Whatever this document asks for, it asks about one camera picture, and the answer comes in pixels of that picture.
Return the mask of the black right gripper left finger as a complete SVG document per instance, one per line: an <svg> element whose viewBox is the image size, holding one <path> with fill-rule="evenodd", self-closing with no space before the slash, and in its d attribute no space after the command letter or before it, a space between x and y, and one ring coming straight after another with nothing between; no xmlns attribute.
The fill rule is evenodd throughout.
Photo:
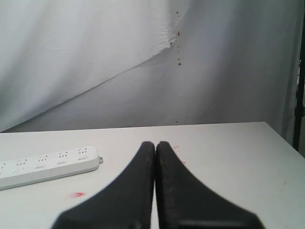
<svg viewBox="0 0 305 229"><path fill-rule="evenodd" d="M155 146L143 142L112 183L61 213L57 229L148 229L151 226Z"/></svg>

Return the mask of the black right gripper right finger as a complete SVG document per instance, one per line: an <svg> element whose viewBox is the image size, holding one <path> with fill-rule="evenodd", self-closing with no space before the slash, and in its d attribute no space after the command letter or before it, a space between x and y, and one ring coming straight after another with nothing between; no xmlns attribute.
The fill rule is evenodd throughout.
<svg viewBox="0 0 305 229"><path fill-rule="evenodd" d="M260 219L213 192L161 141L155 159L156 201L161 229L262 229Z"/></svg>

